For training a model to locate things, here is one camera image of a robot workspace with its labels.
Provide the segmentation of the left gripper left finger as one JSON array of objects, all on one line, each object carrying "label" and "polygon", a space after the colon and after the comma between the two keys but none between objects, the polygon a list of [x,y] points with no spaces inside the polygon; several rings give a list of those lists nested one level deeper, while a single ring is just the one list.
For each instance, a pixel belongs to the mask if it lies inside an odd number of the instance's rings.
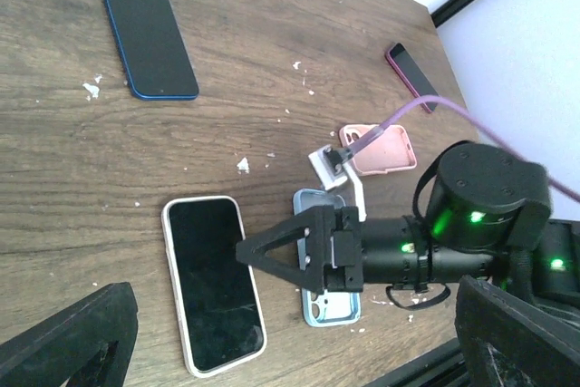
[{"label": "left gripper left finger", "polygon": [[131,284],[108,284],[1,344],[3,386],[122,386],[138,333]]}]

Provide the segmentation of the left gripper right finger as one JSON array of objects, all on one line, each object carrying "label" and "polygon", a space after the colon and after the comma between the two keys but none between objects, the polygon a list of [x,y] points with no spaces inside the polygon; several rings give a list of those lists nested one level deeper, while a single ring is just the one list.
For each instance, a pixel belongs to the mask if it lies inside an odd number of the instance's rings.
[{"label": "left gripper right finger", "polygon": [[579,331],[464,276],[455,328],[472,386],[577,386]]}]

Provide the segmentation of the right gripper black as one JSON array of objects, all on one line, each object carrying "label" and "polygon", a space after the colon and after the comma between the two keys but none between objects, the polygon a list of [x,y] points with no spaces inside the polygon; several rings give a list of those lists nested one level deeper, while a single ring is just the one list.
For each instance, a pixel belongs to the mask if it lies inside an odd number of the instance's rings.
[{"label": "right gripper black", "polygon": [[[311,263],[285,264],[274,251],[303,239]],[[357,207],[316,206],[237,243],[236,259],[314,293],[361,293],[362,223]]]}]

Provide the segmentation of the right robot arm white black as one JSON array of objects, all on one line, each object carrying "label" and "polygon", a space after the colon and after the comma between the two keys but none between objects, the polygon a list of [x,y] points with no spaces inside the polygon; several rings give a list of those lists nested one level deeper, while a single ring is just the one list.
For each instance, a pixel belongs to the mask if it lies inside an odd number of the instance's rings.
[{"label": "right robot arm white black", "polygon": [[425,212],[367,218],[314,206],[237,244],[236,258],[316,294],[367,284],[425,292],[488,279],[544,309],[579,306],[579,226],[551,216],[546,169],[468,140],[445,149],[418,188]]}]

